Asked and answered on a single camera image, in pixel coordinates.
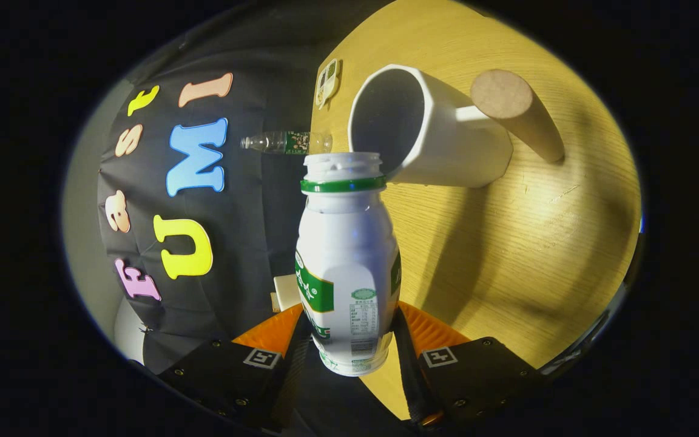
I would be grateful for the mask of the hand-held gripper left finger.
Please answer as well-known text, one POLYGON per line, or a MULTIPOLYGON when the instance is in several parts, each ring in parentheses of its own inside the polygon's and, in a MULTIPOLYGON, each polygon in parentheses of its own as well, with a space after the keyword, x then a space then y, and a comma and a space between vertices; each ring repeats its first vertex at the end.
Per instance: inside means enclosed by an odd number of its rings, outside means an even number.
POLYGON ((158 373, 158 379, 213 414, 246 428, 288 428, 311 324, 301 305, 283 310, 235 340, 210 340, 158 373))

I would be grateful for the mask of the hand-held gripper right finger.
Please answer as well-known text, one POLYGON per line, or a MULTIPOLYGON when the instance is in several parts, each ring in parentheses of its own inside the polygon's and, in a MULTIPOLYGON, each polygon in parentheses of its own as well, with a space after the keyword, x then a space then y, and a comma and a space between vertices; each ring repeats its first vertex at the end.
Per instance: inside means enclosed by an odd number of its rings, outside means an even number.
POLYGON ((477 425, 546 382, 500 340, 471 340, 406 302, 397 304, 392 332, 410 421, 422 434, 477 425))

